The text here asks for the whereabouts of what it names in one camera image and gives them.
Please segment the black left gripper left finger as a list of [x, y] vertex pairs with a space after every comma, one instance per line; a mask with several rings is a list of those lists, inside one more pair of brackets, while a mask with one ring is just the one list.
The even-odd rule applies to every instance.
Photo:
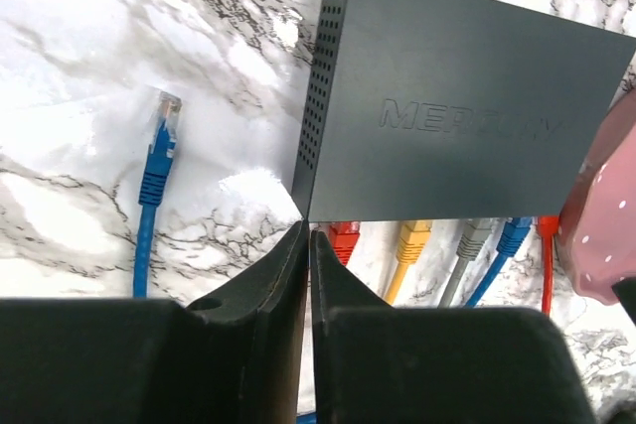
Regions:
[[308, 224], [188, 309], [212, 330], [201, 384], [208, 423], [296, 418], [308, 279]]

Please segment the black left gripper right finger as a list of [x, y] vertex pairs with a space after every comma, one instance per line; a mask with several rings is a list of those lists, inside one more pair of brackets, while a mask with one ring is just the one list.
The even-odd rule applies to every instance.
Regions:
[[319, 230], [310, 235], [309, 271], [316, 419], [370, 421], [374, 406], [366, 393], [382, 376], [373, 314], [391, 307], [340, 263]]

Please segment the dark grey network switch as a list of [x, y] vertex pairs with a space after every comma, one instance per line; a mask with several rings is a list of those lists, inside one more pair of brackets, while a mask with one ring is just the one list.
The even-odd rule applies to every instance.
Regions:
[[321, 0], [291, 197], [311, 222], [555, 214], [634, 53], [495, 0]]

